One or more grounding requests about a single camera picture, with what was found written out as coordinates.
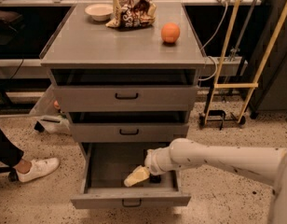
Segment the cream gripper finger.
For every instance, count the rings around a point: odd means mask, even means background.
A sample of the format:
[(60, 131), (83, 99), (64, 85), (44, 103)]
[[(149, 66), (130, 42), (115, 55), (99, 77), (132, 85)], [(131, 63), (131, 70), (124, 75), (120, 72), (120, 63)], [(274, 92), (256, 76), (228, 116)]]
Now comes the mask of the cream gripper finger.
[(150, 173), (148, 169), (145, 166), (140, 165), (128, 175), (128, 177), (124, 180), (124, 185), (126, 187), (131, 187), (137, 183), (145, 181), (149, 176)]

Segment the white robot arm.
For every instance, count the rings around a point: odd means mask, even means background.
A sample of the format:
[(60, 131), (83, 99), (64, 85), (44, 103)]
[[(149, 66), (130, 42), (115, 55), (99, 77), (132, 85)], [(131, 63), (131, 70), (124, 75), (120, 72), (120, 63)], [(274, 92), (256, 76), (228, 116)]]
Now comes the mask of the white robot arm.
[(124, 185), (131, 187), (150, 175), (203, 164), (271, 186), (267, 224), (287, 224), (287, 148), (206, 146), (178, 138), (168, 147), (149, 149), (144, 165), (138, 166), (124, 180)]

